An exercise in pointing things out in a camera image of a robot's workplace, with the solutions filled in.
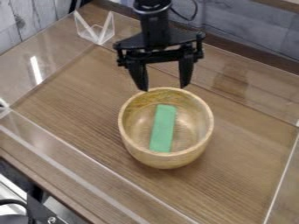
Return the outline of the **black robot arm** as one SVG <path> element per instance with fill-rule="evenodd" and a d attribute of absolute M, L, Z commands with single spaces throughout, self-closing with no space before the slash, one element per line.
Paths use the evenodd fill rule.
<path fill-rule="evenodd" d="M 205 57 L 202 31 L 181 31 L 170 25 L 173 0 L 135 0 L 142 32 L 114 44 L 117 63 L 125 67 L 139 90 L 149 90 L 147 64 L 177 61 L 181 88 L 193 80 L 194 64 Z"/>

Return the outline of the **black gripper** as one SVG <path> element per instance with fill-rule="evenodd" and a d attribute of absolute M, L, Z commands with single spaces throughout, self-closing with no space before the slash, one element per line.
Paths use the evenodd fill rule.
<path fill-rule="evenodd" d="M 202 42 L 206 39 L 203 31 L 185 31 L 179 28 L 170 30 L 166 41 L 150 45 L 145 41 L 143 33 L 119 40 L 114 44 L 117 63 L 129 67 L 131 77 L 139 90 L 149 91 L 149 74 L 145 64 L 179 61 L 181 88 L 186 88 L 193 79 L 194 63 L 203 58 Z M 138 60 L 145 64 L 129 62 Z"/>

